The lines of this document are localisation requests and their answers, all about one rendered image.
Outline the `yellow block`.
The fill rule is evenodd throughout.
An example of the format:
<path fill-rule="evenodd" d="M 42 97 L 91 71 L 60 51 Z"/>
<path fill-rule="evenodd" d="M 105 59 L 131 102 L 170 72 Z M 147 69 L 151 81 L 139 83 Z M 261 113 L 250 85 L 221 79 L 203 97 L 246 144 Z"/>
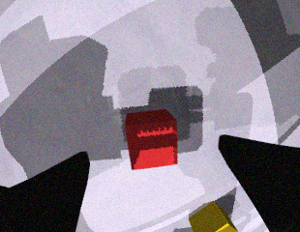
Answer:
<path fill-rule="evenodd" d="M 203 209 L 189 217 L 193 232 L 238 232 L 227 212 L 215 201 L 209 202 Z"/>

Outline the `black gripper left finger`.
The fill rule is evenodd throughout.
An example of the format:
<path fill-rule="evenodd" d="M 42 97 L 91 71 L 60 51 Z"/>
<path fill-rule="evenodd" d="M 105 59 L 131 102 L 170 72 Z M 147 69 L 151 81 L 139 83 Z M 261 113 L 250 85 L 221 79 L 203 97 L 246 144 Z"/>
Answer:
<path fill-rule="evenodd" d="M 76 232 L 88 173 L 80 151 L 29 181 L 0 186 L 0 223 L 10 232 Z"/>

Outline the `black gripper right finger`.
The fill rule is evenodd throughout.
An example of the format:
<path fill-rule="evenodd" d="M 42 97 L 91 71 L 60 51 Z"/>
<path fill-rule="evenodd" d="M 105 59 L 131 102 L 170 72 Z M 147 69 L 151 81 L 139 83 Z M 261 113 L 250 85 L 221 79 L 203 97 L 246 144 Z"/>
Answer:
<path fill-rule="evenodd" d="M 300 147 L 224 134 L 217 148 L 267 229 L 288 232 L 293 228 L 300 210 Z"/>

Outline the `red block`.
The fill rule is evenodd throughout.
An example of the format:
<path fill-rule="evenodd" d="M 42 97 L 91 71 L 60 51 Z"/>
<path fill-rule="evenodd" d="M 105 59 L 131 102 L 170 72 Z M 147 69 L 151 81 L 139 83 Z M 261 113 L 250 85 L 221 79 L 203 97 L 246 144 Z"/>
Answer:
<path fill-rule="evenodd" d="M 132 170 L 177 163 L 177 120 L 166 109 L 127 113 Z"/>

